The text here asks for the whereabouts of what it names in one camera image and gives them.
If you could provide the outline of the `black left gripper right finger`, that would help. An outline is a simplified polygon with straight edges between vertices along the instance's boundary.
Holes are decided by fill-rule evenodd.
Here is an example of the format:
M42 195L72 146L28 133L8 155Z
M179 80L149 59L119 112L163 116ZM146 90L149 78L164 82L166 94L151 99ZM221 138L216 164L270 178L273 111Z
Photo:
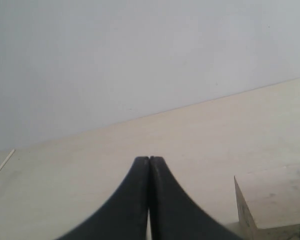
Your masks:
M183 190L165 159L150 157L148 209L153 240L239 240Z

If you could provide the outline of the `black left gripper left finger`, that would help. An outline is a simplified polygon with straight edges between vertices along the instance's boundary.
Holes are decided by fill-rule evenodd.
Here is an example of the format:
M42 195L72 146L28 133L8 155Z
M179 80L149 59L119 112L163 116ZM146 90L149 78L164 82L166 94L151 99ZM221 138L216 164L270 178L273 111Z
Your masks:
M60 240L145 240L150 159L136 157L110 198Z

